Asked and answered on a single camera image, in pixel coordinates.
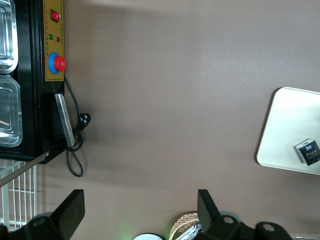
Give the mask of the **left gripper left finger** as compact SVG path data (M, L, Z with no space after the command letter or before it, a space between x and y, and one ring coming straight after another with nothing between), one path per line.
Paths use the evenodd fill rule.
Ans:
M83 189L73 190L50 215L63 240L70 240L85 216Z

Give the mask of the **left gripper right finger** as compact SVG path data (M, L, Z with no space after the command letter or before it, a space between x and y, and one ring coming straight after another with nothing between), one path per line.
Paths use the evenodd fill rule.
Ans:
M203 232L207 232L220 212L207 189L197 192L197 215Z

